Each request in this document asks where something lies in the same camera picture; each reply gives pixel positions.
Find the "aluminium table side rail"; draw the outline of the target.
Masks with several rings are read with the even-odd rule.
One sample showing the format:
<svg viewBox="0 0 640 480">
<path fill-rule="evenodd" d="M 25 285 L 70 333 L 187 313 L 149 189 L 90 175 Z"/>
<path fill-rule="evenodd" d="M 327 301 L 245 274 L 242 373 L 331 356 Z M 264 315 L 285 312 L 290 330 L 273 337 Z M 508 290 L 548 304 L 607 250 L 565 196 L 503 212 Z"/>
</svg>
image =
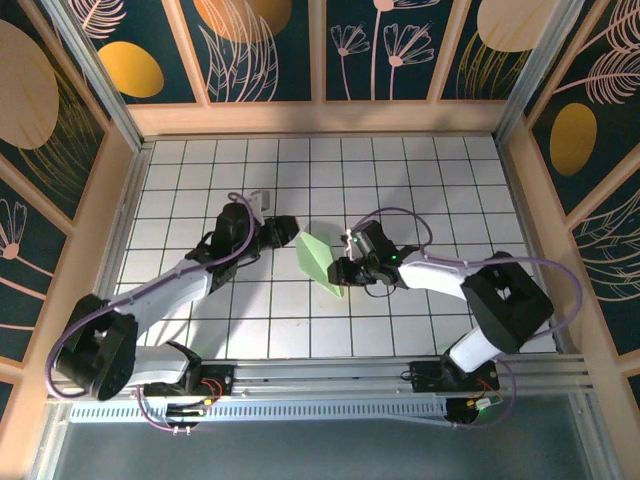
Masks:
<svg viewBox="0 0 640 480">
<path fill-rule="evenodd" d="M 524 238 L 527 257 L 543 258 L 543 252 L 532 210 L 527 201 L 523 184 L 518 176 L 509 151 L 499 142 L 496 143 L 504 175 L 510 194 L 515 204 L 515 211 Z M 571 312 L 575 303 L 573 282 L 559 268 L 546 264 L 530 264 L 534 279 L 539 283 L 543 292 L 554 303 L 554 314 L 549 320 L 550 327 L 562 323 Z M 557 330 L 551 334 L 556 345 L 556 351 L 561 354 L 574 352 L 574 344 L 567 329 Z"/>
<path fill-rule="evenodd" d="M 114 293 L 148 163 L 145 149 L 114 137 L 103 142 L 62 257 L 57 334 L 80 297 Z"/>
</svg>

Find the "black round connector hub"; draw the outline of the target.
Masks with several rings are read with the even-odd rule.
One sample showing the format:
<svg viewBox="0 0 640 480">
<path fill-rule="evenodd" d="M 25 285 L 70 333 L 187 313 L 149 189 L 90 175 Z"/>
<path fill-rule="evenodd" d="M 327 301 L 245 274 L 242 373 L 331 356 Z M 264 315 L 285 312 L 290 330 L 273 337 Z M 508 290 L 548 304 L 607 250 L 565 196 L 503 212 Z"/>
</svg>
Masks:
<svg viewBox="0 0 640 480">
<path fill-rule="evenodd" d="M 184 433 L 191 435 L 194 429 L 205 418 L 208 406 L 204 402 L 192 404 L 169 403 L 165 410 L 165 423 L 174 435 Z"/>
<path fill-rule="evenodd" d="M 502 417 L 496 416 L 496 406 L 501 401 L 492 398 L 448 398 L 445 402 L 444 419 L 454 429 L 484 429 L 498 424 Z"/>
</svg>

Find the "long aluminium mounting rail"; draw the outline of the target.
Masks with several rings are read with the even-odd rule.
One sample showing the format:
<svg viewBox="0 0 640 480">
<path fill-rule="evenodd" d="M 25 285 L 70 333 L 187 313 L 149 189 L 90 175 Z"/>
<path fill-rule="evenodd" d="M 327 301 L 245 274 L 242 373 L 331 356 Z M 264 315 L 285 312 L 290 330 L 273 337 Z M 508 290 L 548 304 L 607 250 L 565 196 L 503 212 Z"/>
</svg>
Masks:
<svg viewBox="0 0 640 480">
<path fill-rule="evenodd" d="M 202 361 L 202 365 L 231 364 L 234 383 L 227 398 L 334 398 L 385 397 L 398 394 L 442 397 L 507 394 L 555 394 L 590 391 L 592 380 L 585 361 L 576 355 L 525 354 L 511 356 L 496 364 L 500 388 L 476 392 L 414 393 L 411 384 L 401 378 L 413 361 L 437 360 L 437 356 L 374 359 Z M 54 385 L 65 400 L 93 399 L 89 395 L 74 398 L 77 387 L 59 373 L 52 375 Z M 123 389 L 110 400 L 132 393 Z"/>
</svg>

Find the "aluminium corner post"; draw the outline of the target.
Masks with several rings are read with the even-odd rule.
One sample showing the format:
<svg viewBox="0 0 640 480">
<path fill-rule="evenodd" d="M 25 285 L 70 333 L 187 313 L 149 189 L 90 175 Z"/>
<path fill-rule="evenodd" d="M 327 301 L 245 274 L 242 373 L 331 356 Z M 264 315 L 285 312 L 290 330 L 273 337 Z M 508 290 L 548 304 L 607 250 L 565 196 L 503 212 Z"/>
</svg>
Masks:
<svg viewBox="0 0 640 480">
<path fill-rule="evenodd" d="M 493 132 L 493 139 L 498 148 L 507 143 L 526 105 L 558 56 L 571 28 L 580 24 L 578 18 L 581 12 L 590 9 L 589 6 L 585 7 L 585 4 L 589 5 L 591 2 L 592 0 L 558 0 L 538 43 L 515 82 Z"/>
<path fill-rule="evenodd" d="M 72 7 L 67 0 L 39 0 L 47 14 L 59 28 L 62 38 L 73 53 L 74 58 L 85 71 L 112 120 L 134 153 L 139 153 L 144 136 L 139 131 L 128 111 L 122 96 L 116 89 L 98 53 L 77 23 Z"/>
</svg>

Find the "light green paper sheet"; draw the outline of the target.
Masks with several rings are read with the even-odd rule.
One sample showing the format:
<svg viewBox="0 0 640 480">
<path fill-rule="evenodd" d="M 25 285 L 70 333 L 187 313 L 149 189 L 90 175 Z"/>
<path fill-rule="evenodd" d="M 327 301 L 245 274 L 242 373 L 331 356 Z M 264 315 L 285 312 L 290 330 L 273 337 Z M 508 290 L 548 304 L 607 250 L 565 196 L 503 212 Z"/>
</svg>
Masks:
<svg viewBox="0 0 640 480">
<path fill-rule="evenodd" d="M 299 270 L 336 298 L 344 297 L 344 288 L 329 281 L 328 268 L 339 255 L 343 229 L 326 221 L 312 220 L 296 236 L 295 250 Z"/>
</svg>

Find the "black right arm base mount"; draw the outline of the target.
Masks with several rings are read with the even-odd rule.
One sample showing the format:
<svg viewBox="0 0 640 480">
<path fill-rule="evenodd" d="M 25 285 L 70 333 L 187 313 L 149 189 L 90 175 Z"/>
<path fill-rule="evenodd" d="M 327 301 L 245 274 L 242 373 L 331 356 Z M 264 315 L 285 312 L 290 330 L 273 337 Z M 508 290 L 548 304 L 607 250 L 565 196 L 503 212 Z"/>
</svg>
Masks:
<svg viewBox="0 0 640 480">
<path fill-rule="evenodd" d="M 464 372 L 448 359 L 413 361 L 401 374 L 414 393 L 476 392 L 498 390 L 496 364 L 487 361 L 473 372 Z"/>
</svg>

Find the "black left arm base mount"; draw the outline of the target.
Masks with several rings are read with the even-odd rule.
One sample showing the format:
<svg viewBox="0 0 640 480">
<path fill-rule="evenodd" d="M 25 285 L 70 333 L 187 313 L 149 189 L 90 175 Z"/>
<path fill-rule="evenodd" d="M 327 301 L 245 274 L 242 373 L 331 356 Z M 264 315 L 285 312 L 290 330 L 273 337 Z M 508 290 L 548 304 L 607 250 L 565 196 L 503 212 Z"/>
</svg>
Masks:
<svg viewBox="0 0 640 480">
<path fill-rule="evenodd" d="M 188 368 L 175 383 L 154 382 L 143 387 L 146 397 L 229 396 L 234 383 L 231 364 L 200 365 Z"/>
</svg>

